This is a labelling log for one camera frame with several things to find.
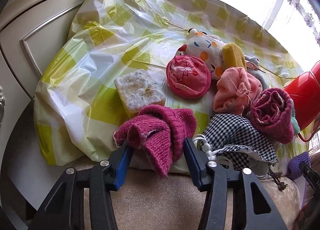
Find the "beige velvet cushion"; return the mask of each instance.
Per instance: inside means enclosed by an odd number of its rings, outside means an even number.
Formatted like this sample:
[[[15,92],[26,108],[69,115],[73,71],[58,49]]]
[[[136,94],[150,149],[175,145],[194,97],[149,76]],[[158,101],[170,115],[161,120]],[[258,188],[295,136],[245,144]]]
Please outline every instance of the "beige velvet cushion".
[[[79,170],[92,164],[85,159],[75,167]],[[283,192],[272,180],[262,180],[261,183],[291,229],[299,213],[299,191],[288,178],[282,180],[288,184]],[[169,174],[167,178],[159,179],[154,171],[131,168],[121,189],[111,193],[119,230],[197,229],[205,195],[206,192],[197,190],[189,176]],[[231,229],[232,203],[233,192],[228,190],[225,229]],[[84,192],[84,218],[85,229],[91,229],[89,189]]]

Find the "white drawstring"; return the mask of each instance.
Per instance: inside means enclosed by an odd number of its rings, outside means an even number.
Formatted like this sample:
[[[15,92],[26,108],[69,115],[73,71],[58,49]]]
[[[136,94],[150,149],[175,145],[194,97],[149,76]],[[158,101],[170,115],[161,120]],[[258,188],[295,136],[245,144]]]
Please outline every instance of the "white drawstring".
[[[217,156],[216,155],[218,152],[222,151],[222,149],[211,151],[211,145],[208,143],[207,139],[205,138],[205,136],[203,134],[196,134],[192,140],[193,140],[193,144],[196,147],[197,147],[198,140],[204,141],[204,144],[202,145],[201,149],[202,149],[202,151],[205,152],[205,154],[207,155],[207,157],[210,161],[217,161],[219,164],[227,165],[227,166],[229,166],[229,169],[233,170],[232,161],[225,156]]]

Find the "yellow sponge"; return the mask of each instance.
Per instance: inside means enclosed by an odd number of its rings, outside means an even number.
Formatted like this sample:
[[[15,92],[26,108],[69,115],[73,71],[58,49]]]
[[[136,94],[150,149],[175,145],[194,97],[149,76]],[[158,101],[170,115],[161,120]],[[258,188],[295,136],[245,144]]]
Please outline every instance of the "yellow sponge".
[[[222,57],[226,68],[243,67],[247,71],[244,54],[241,48],[233,42],[222,47]]]

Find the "yellow checkered tablecloth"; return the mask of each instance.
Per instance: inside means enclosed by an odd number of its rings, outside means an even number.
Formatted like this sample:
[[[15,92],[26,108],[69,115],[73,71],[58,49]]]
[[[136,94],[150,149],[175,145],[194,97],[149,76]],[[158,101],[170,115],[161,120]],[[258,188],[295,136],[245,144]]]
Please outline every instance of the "yellow checkered tablecloth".
[[[113,133],[128,119],[114,79],[140,68],[162,83],[166,106],[194,111],[197,133],[202,132],[212,114],[212,92],[197,100],[182,99],[165,79],[167,63],[190,28],[215,34],[239,45],[246,55],[257,56],[272,87],[283,87],[302,73],[276,39],[221,1],[86,0],[73,19],[68,42],[36,89],[35,123],[47,162],[63,165],[83,153],[94,161],[108,158],[116,148]],[[305,150],[295,139],[278,156],[291,158]],[[185,163],[173,167],[185,168]]]

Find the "houndstooth fabric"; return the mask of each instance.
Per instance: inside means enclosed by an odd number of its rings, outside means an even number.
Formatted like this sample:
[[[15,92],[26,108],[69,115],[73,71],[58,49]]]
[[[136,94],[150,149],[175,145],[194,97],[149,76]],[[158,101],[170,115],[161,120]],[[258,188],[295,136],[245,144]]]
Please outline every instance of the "houndstooth fabric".
[[[211,145],[211,151],[222,149],[217,156],[230,159],[235,170],[250,168],[249,156],[270,164],[277,161],[270,141],[242,116],[216,113],[203,134]]]

